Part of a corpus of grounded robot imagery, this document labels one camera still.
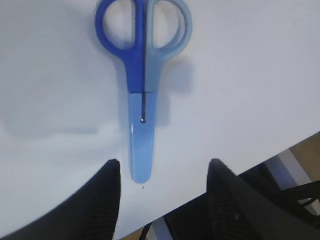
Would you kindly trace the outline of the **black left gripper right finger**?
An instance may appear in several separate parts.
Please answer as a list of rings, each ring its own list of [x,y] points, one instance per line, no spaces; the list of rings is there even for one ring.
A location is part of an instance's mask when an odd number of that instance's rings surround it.
[[[320,198],[320,183],[285,191],[256,189],[221,160],[209,163],[206,194],[209,224],[216,240],[318,240],[320,218],[300,204]]]

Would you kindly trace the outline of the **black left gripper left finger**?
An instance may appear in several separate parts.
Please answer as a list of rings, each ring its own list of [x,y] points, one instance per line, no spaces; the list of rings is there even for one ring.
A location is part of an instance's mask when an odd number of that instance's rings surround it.
[[[120,202],[121,164],[112,159],[66,201],[4,239],[112,240]]]

